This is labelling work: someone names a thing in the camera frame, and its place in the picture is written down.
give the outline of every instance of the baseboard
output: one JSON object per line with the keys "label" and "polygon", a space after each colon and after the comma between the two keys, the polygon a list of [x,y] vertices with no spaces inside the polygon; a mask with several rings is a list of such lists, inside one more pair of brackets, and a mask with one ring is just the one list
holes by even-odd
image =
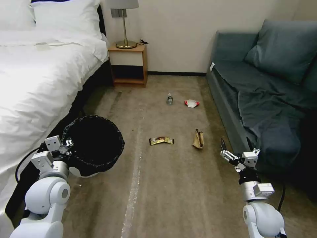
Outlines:
{"label": "baseboard", "polygon": [[206,73],[194,73],[194,72],[159,72],[159,71],[148,71],[148,74],[152,74],[152,75],[174,75],[174,76],[206,76]]}

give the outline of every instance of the wooden nightstand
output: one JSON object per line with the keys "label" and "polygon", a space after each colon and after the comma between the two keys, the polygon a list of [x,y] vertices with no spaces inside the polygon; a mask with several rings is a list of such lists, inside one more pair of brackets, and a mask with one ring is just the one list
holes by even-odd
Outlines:
{"label": "wooden nightstand", "polygon": [[113,44],[108,50],[114,86],[146,86],[148,79],[146,45],[137,45],[133,49],[119,49]]}

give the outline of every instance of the white duvet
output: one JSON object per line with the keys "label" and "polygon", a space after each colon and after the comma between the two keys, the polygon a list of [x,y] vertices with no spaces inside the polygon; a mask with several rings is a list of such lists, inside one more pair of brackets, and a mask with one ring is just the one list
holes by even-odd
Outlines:
{"label": "white duvet", "polygon": [[67,115],[77,92],[107,59],[106,43],[86,35],[0,31],[1,238],[12,232],[5,207],[16,187],[17,164]]}

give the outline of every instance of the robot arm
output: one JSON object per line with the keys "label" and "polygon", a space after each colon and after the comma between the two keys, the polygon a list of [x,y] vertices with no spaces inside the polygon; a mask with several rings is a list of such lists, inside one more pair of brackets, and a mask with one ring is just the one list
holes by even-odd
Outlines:
{"label": "robot arm", "polygon": [[63,146],[59,137],[45,140],[50,151],[35,154],[31,161],[40,170],[36,181],[25,195],[27,218],[13,231],[10,238],[62,238],[62,216],[70,196],[68,166],[62,160],[55,160],[54,154],[69,154],[71,141]]}
{"label": "robot arm", "polygon": [[243,219],[248,226],[250,238],[286,237],[284,219],[271,205],[264,201],[274,193],[270,183],[261,183],[256,173],[259,149],[244,152],[241,158],[226,150],[222,140],[220,155],[235,166],[239,173],[239,184],[243,189],[244,201]]}

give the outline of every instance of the brass lamp base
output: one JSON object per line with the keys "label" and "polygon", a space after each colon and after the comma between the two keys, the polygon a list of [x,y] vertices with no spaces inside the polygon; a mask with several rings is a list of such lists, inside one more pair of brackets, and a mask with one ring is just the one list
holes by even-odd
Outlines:
{"label": "brass lamp base", "polygon": [[116,47],[119,49],[132,49],[136,47],[136,42],[128,40],[118,41],[116,42]]}

